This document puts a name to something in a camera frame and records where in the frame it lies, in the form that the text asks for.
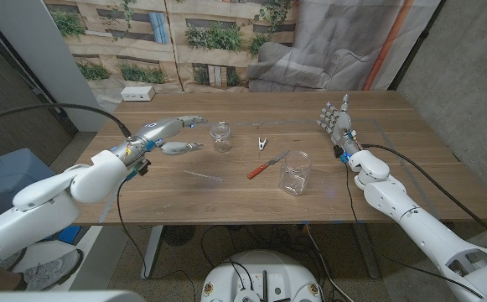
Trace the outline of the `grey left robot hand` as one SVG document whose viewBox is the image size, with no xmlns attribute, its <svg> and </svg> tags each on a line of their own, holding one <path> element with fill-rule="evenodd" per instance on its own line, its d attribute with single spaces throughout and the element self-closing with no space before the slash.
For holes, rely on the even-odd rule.
<svg viewBox="0 0 487 302">
<path fill-rule="evenodd" d="M 182 116 L 166 118 L 144 125 L 136 135 L 147 142 L 148 149 L 160 148 L 163 154 L 180 155 L 201 150 L 201 143 L 167 142 L 166 139 L 175 136 L 182 128 L 192 128 L 195 124 L 207 123 L 201 116 Z"/>
</svg>

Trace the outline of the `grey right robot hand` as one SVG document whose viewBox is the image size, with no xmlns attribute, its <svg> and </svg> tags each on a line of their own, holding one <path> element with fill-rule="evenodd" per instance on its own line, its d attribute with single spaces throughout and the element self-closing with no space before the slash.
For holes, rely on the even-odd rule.
<svg viewBox="0 0 487 302">
<path fill-rule="evenodd" d="M 361 147 L 355 141 L 353 128 L 348 114 L 349 95 L 345 94 L 339 109 L 330 102 L 321 109 L 317 124 L 330 136 L 334 146 L 338 146 L 348 155 L 361 151 Z"/>
</svg>

